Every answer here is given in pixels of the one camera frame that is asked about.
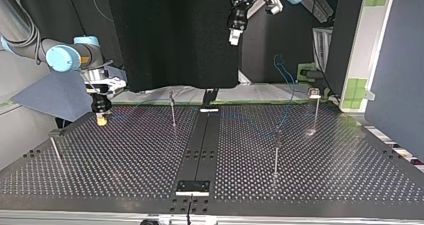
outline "black curtain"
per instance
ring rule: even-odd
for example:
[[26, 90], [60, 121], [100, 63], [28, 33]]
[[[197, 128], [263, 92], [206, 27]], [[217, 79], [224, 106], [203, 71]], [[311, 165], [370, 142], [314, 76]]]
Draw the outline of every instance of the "black curtain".
[[131, 90], [237, 85], [229, 0], [110, 0]]
[[132, 91], [237, 85], [229, 0], [95, 1], [97, 8], [93, 0], [21, 0], [43, 37], [72, 43], [75, 36], [97, 36], [105, 58], [127, 71]]

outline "gray wall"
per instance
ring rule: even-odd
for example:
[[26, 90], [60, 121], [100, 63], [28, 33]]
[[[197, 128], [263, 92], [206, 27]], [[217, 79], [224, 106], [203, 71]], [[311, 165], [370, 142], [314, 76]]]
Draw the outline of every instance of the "gray wall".
[[424, 160], [424, 0], [394, 0], [365, 118]]

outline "blue cable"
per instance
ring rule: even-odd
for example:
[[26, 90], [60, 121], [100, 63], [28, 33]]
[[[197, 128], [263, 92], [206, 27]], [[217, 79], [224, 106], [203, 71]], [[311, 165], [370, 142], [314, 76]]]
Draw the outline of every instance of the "blue cable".
[[[280, 56], [280, 58], [282, 57], [282, 55], [281, 54], [277, 54], [277, 55], [275, 55], [274, 56], [274, 67], [280, 72], [280, 74], [281, 74], [281, 76], [283, 76], [283, 78], [284, 78], [284, 80], [288, 83], [288, 84], [290, 84], [289, 83], [289, 81], [287, 80], [287, 78], [286, 78], [286, 76], [284, 75], [284, 73], [279, 69], [279, 67], [278, 66], [281, 66], [281, 68], [284, 70], [284, 72], [285, 73], [287, 73], [288, 75], [289, 75], [289, 77], [290, 77], [290, 79], [291, 79], [291, 82], [292, 82], [292, 86], [291, 86], [291, 89], [292, 89], [292, 95], [291, 95], [291, 98], [290, 98], [290, 101], [289, 101], [289, 105], [291, 105], [291, 103], [293, 102], [293, 98], [294, 98], [294, 93], [295, 93], [295, 87], [294, 87], [294, 84], [295, 84], [295, 82], [294, 82], [294, 78], [293, 78], [293, 76], [287, 71], [287, 69], [284, 67], [284, 61], [282, 60], [281, 61], [281, 63], [278, 63], [277, 64], [277, 62], [276, 62], [276, 59], [277, 59], [277, 57], [278, 56]], [[286, 120], [287, 120], [287, 116], [288, 116], [288, 113], [289, 113], [289, 111], [291, 110], [291, 107], [292, 106], [289, 106], [287, 109], [286, 109], [286, 111], [284, 112], [284, 116], [283, 116], [283, 118], [281, 119], [281, 122], [280, 122], [280, 124], [278, 125], [278, 129], [281, 129], [282, 128], [282, 126], [284, 125], [284, 123], [286, 122]]]

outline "perforated breadboard table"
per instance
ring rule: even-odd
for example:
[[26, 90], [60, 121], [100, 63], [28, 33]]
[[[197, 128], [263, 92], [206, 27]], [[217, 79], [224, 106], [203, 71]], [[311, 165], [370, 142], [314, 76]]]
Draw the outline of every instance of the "perforated breadboard table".
[[[332, 105], [113, 108], [0, 173], [0, 209], [424, 220], [424, 175]], [[275, 127], [281, 123], [277, 174]], [[176, 197], [180, 180], [209, 197]]]
[[115, 107], [105, 127], [95, 117], [79, 122], [2, 172], [0, 208], [169, 212], [174, 183], [197, 111], [176, 107]]
[[[285, 109], [274, 176], [269, 134]], [[228, 106], [220, 116], [234, 114], [215, 124], [210, 214], [424, 218], [424, 175], [333, 106], [320, 106], [316, 125], [313, 105]]]

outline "light gray fabric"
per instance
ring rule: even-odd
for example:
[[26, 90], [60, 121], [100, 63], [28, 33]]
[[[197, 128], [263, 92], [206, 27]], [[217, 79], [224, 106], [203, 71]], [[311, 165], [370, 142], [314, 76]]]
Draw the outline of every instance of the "light gray fabric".
[[189, 86], [170, 86], [147, 91], [145, 94], [123, 92], [112, 99], [113, 103], [164, 103], [169, 99], [169, 93], [173, 92], [173, 98], [177, 103], [199, 103], [203, 101], [205, 90]]
[[[290, 100], [292, 85], [288, 84], [254, 84], [250, 86], [237, 86], [233, 89], [220, 89], [216, 101], [277, 101]], [[306, 100], [308, 98], [307, 84], [295, 84], [293, 100]]]
[[[309, 85], [295, 84], [293, 100], [308, 99]], [[203, 101], [205, 91], [188, 86], [164, 87], [148, 91], [146, 94], [123, 92], [115, 97], [114, 103], [164, 103], [169, 99], [169, 92], [173, 92], [174, 99], [178, 103], [198, 103]], [[252, 84], [239, 85], [232, 89], [220, 89], [217, 102], [260, 102], [260, 101], [288, 101], [291, 99], [291, 85], [288, 84]]]

